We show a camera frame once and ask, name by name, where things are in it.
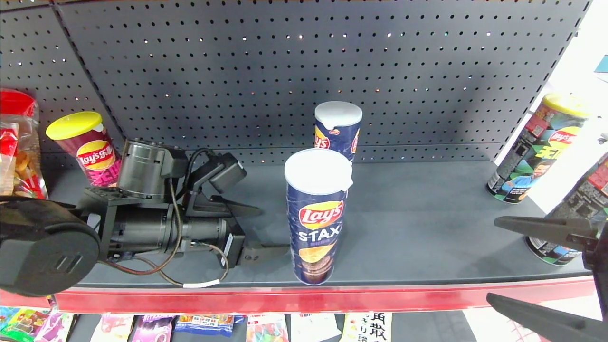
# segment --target potato chip image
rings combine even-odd
[[[299,254],[302,260],[304,260],[305,262],[314,263],[323,259],[323,257],[331,251],[332,247],[335,244],[336,243],[334,242],[331,245],[302,248],[300,249]]]

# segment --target candy package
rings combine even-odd
[[[340,342],[390,342],[392,313],[347,313]]]
[[[47,312],[33,309],[21,309],[9,323],[0,330],[0,334],[18,342],[33,342],[42,328]]]
[[[141,321],[147,323],[147,322],[154,322],[156,320],[163,319],[163,318],[173,319],[173,318],[175,318],[175,315],[143,315],[141,317]]]
[[[291,342],[321,342],[340,335],[333,313],[293,313]]]
[[[197,335],[232,336],[232,315],[190,316],[182,315],[175,324],[175,332],[189,332]]]
[[[74,325],[74,318],[73,313],[51,312],[34,338],[34,342],[67,342],[67,336]]]
[[[126,342],[133,327],[133,315],[104,313],[90,342]]]
[[[289,342],[285,315],[265,313],[247,316],[246,342]]]
[[[0,195],[48,198],[40,172],[38,104],[10,89],[0,89]]]
[[[19,312],[18,307],[0,306],[0,330]]]
[[[137,323],[132,342],[170,342],[173,330],[173,316],[154,321],[144,321],[143,317]]]

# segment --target blue chip canister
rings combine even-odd
[[[314,146],[334,150],[353,161],[363,111],[352,103],[329,101],[314,109]]]
[[[320,285],[334,268],[352,163],[336,151],[310,148],[285,162],[287,217],[295,276]]]

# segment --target robotic arm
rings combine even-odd
[[[203,152],[208,161],[192,171]],[[49,295],[75,285],[97,262],[132,274],[158,271],[167,279],[162,267],[187,251],[215,250],[226,269],[223,277],[236,265],[280,256],[288,245],[244,243],[236,216],[259,215],[259,208],[202,193],[206,182],[223,193],[246,175],[230,153],[205,149],[188,160],[179,148],[135,139],[125,143],[117,187],[88,187],[77,206],[2,197],[0,288],[24,296]],[[176,194],[181,178],[183,190]],[[100,218],[97,230],[85,224],[92,214]],[[142,257],[150,253],[168,257],[156,266]],[[128,259],[154,268],[135,271],[117,264]]]

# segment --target electrical cable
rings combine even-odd
[[[182,198],[184,196],[184,194],[186,193],[186,186],[188,184],[190,174],[192,173],[192,168],[194,167],[194,162],[196,161],[198,156],[200,156],[202,153],[205,153],[207,156],[215,155],[213,153],[213,150],[210,150],[209,148],[199,148],[198,150],[194,151],[194,153],[192,153],[192,155],[190,156],[190,159],[188,160],[188,168],[186,169],[186,175],[184,177],[184,183],[182,184],[182,189],[179,190],[178,195],[177,195],[178,199]]]
[[[216,251],[221,257],[222,260],[224,261],[224,273],[222,274],[222,276],[218,279],[215,279],[214,281],[208,281],[208,282],[202,282],[202,283],[189,283],[189,284],[184,284],[182,282],[178,282],[176,280],[174,280],[173,278],[169,277],[166,273],[164,273],[162,271],[163,267],[166,266],[172,259],[173,256],[175,255],[175,253],[177,252],[177,250],[179,249],[179,242],[182,239],[182,232],[183,232],[183,227],[184,227],[184,222],[182,221],[182,217],[181,217],[181,213],[180,213],[180,208],[178,206],[178,202],[175,196],[175,188],[173,187],[173,183],[169,182],[169,187],[171,190],[171,200],[173,201],[173,206],[175,209],[175,219],[176,219],[176,230],[177,230],[177,240],[176,240],[176,244],[175,244],[175,249],[173,250],[173,252],[171,253],[171,255],[167,258],[167,260],[165,260],[165,262],[163,262],[160,265],[156,265],[154,262],[152,262],[149,259],[146,259],[144,257],[141,256],[134,256],[133,259],[134,260],[139,260],[142,262],[147,263],[150,267],[152,267],[151,270],[148,271],[137,271],[137,270],[133,270],[131,268],[128,267],[124,267],[121,266],[117,263],[114,262],[107,262],[107,261],[100,261],[100,263],[116,268],[117,270],[129,273],[129,274],[135,274],[135,275],[147,275],[147,274],[153,274],[153,273],[158,273],[163,279],[165,279],[167,282],[178,286],[178,287],[183,287],[183,288],[201,288],[201,287],[209,287],[209,286],[213,286],[216,284],[219,284],[219,282],[221,282],[222,280],[224,280],[226,278],[226,276],[228,275],[228,272],[230,270],[229,268],[229,261],[228,261],[228,257],[226,256],[226,254],[224,253],[224,251],[222,251],[220,248],[218,248],[215,245],[211,245],[208,243],[204,243],[201,242],[200,244],[205,245],[209,248],[211,248],[212,250]]]

